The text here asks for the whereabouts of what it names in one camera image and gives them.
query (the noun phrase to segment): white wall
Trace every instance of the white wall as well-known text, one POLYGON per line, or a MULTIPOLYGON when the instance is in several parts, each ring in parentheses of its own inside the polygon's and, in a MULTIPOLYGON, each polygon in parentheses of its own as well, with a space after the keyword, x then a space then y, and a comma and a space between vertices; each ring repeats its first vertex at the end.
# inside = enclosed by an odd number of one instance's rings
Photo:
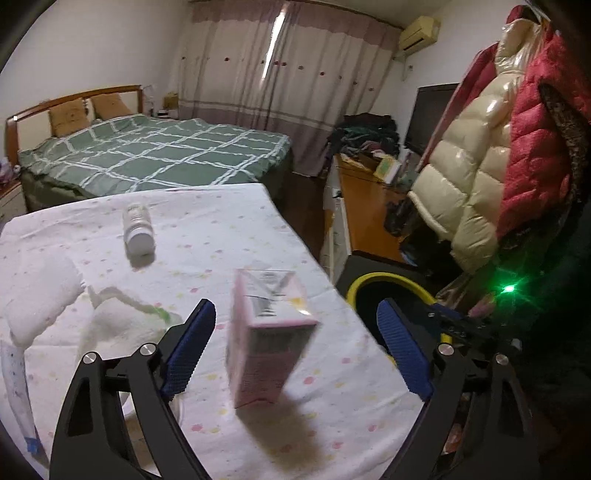
POLYGON ((4 120, 43 100, 117 85, 153 85, 157 107, 170 75, 187 0, 57 0, 0 73, 4 120))
POLYGON ((507 16, 519 4, 516 0, 452 0, 433 15, 441 21, 437 43, 411 55, 406 67, 399 62, 393 65, 372 113, 392 115, 404 141, 417 89, 460 82, 476 53, 500 39, 507 16))

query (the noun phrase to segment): white bottle cap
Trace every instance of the white bottle cap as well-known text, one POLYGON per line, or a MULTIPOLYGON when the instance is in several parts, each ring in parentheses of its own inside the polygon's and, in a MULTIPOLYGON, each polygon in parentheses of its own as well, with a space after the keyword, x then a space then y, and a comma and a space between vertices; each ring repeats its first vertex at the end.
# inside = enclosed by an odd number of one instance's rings
POLYGON ((127 250, 130 255, 140 257, 153 254, 156 248, 152 230, 145 227, 134 228, 125 238, 127 250))

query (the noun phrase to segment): television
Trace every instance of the television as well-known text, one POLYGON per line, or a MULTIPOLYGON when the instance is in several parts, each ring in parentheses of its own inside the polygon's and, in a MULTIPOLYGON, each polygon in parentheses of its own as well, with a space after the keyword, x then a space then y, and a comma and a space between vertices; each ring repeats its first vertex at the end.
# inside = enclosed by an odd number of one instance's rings
POLYGON ((414 102, 404 146, 418 155, 427 149, 431 135, 456 91, 457 83, 420 87, 414 102))

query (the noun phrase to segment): brown pillow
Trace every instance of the brown pillow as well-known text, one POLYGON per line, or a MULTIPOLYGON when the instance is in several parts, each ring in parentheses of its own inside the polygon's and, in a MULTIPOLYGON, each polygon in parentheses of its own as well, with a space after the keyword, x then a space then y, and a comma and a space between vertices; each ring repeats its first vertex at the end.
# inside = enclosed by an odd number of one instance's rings
POLYGON ((49 109, 49 119, 51 132, 56 137, 65 137, 78 130, 90 127, 82 98, 51 107, 49 109))
POLYGON ((132 115, 125 106, 118 93, 104 93, 90 99, 95 108, 95 114, 101 120, 111 120, 118 116, 132 115))

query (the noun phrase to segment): polka dot tablecloth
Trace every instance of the polka dot tablecloth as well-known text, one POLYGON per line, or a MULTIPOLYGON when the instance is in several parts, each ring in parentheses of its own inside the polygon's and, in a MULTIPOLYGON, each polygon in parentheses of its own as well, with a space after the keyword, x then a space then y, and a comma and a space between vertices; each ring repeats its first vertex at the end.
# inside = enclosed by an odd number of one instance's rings
MULTIPOLYGON (((201 298, 215 304, 217 326, 181 395, 180 417, 183 433, 214 480, 378 479, 423 406, 262 185, 137 192, 16 218, 0 237, 2 296, 12 296, 15 278, 25 274, 31 258, 55 251, 67 254, 97 291, 115 286, 182 318, 201 298), (157 250, 150 265, 132 265, 125 256, 121 215, 131 202, 145 203, 152 216, 157 250), (281 401, 236 411, 225 349, 235 269, 242 267, 294 270, 322 325, 281 401)), ((26 352, 26 359, 61 358, 52 369, 56 378, 27 372, 45 445, 53 438, 59 395, 63 398, 69 383, 60 372, 75 369, 68 363, 80 335, 77 325, 91 311, 87 294, 81 295, 26 352), (35 401, 39 391, 57 397, 52 407, 40 407, 51 401, 35 401)), ((2 421, 12 425, 5 398, 2 403, 2 421)), ((19 440, 18 430, 12 435, 19 440)))

